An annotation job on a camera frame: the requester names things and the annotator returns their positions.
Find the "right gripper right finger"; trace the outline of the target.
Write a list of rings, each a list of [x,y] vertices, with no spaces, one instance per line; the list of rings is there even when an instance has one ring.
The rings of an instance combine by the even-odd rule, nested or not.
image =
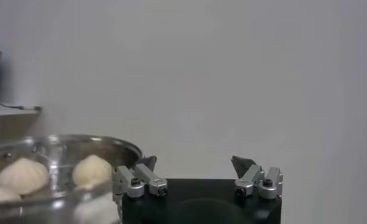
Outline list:
[[[232,156],[231,162],[238,176],[234,181],[238,197],[249,197],[253,195],[254,189],[257,189],[260,198],[266,200],[282,197],[283,173],[279,168],[270,167],[265,173],[252,159],[239,156]]]

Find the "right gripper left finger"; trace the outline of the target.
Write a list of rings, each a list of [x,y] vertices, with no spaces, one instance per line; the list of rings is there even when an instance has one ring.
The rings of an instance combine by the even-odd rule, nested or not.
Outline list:
[[[126,194],[130,198],[140,198],[148,193],[157,197],[166,197],[168,194],[168,182],[157,176],[153,170],[156,164],[156,156],[140,159],[132,168],[118,166],[112,174],[114,195]]]

